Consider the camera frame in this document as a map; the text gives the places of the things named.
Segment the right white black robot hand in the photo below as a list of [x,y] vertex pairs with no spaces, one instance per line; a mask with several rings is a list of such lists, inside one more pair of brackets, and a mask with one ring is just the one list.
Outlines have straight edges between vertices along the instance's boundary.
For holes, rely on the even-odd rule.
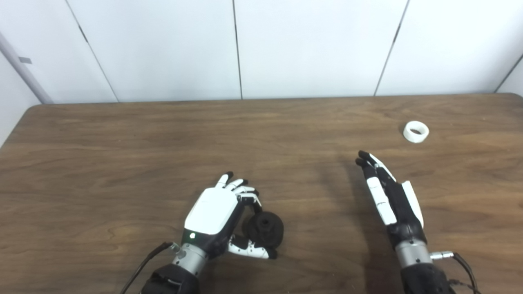
[[427,244],[420,203],[411,183],[399,183],[383,162],[366,151],[358,152],[355,163],[364,173],[391,246],[415,241]]

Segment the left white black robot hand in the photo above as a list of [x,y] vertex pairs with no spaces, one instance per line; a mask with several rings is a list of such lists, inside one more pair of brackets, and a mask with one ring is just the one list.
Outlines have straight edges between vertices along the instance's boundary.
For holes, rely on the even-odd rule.
[[193,245],[213,260],[226,252],[261,259],[276,259],[277,251],[261,246],[249,238],[237,237],[234,230],[246,207],[263,212],[258,191],[249,187],[248,180],[232,180],[233,172],[220,176],[215,186],[205,188],[184,222],[182,244]]

